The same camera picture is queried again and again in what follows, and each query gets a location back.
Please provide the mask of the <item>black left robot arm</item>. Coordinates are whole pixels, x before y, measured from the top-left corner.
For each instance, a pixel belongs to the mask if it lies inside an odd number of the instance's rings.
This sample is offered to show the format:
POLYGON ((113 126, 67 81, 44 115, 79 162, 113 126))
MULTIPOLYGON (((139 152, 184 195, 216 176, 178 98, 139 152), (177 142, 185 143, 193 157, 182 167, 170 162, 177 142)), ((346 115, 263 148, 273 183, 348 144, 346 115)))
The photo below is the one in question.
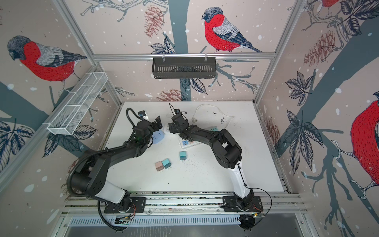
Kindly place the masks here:
POLYGON ((128 159, 144 154, 153 144, 153 133, 163 128, 160 116, 150 122, 133 109, 126 109, 132 133, 123 145, 84 154, 67 178, 67 191, 73 197, 90 197, 113 204, 116 211, 127 212, 132 206, 130 193, 107 181, 109 169, 128 159))

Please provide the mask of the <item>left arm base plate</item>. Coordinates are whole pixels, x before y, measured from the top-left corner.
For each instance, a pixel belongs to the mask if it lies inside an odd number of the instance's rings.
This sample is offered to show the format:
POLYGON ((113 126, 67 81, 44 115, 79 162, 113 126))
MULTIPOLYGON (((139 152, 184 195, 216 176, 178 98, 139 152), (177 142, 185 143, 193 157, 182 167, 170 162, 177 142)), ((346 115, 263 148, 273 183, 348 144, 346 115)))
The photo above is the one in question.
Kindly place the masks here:
POLYGON ((104 212, 106 214, 119 214, 119 213, 143 213, 146 205, 145 197, 125 197, 120 203, 113 203, 107 201, 105 204, 104 212))

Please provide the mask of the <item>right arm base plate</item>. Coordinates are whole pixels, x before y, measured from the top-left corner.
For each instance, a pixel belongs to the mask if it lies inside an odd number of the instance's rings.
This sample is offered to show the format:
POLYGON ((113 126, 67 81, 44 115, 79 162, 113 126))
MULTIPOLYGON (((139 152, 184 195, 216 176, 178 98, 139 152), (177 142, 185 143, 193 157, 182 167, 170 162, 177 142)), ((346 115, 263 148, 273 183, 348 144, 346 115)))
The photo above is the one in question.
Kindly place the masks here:
POLYGON ((263 212, 261 198, 254 196, 248 200, 237 198, 235 196, 223 196, 221 209, 224 212, 263 212))

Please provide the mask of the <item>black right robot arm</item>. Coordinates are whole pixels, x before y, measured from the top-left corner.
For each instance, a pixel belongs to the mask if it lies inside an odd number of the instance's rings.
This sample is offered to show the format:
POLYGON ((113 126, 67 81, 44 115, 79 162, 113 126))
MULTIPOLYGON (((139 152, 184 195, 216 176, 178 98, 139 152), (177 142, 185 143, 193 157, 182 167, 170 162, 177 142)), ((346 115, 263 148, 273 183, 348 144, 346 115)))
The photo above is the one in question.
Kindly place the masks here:
POLYGON ((254 194, 254 188, 247 185, 242 169, 242 148, 226 130, 210 131, 196 125, 190 125, 188 120, 181 114, 176 114, 169 123, 170 133, 178 134, 183 140, 200 142, 208 145, 217 162, 228 170, 234 194, 223 197, 222 209, 225 212, 248 212, 263 213, 264 208, 261 197, 254 194))

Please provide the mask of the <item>white square power socket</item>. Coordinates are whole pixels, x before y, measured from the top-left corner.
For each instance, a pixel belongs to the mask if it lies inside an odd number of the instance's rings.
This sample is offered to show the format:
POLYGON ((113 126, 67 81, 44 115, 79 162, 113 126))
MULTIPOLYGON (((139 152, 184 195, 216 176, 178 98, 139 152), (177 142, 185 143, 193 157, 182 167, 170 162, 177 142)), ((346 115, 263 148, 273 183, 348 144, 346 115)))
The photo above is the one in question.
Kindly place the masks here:
POLYGON ((164 132, 165 134, 170 134, 169 124, 166 124, 166 125, 163 127, 163 132, 164 132))

